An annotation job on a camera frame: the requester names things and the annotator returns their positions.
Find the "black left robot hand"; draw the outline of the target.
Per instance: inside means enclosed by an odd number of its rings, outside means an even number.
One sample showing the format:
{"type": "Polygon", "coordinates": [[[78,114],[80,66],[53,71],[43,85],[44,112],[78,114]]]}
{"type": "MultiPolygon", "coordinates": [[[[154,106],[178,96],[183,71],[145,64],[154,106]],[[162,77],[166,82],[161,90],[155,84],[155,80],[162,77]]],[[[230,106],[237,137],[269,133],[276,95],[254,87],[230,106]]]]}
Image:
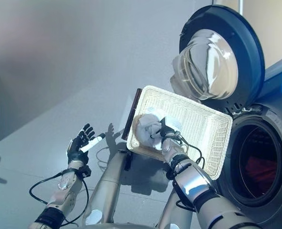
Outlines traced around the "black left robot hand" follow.
{"type": "Polygon", "coordinates": [[[106,135],[104,133],[94,136],[95,132],[90,124],[86,124],[78,133],[78,135],[72,139],[69,143],[66,151],[68,157],[68,164],[72,161],[81,161],[86,165],[89,161],[88,152],[100,141],[102,141],[106,135]]]}

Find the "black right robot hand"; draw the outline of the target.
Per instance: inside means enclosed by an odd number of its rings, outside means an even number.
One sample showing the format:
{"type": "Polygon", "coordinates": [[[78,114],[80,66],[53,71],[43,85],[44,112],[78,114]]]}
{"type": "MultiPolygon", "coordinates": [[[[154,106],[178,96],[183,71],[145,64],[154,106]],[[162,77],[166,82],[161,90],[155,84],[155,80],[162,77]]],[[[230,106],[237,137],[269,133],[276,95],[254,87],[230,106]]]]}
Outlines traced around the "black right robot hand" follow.
{"type": "Polygon", "coordinates": [[[180,128],[178,127],[178,122],[176,119],[166,116],[162,118],[159,123],[161,124],[160,129],[153,131],[153,134],[150,134],[150,138],[160,138],[161,143],[163,143],[166,139],[173,139],[182,143],[180,137],[180,128]]]}

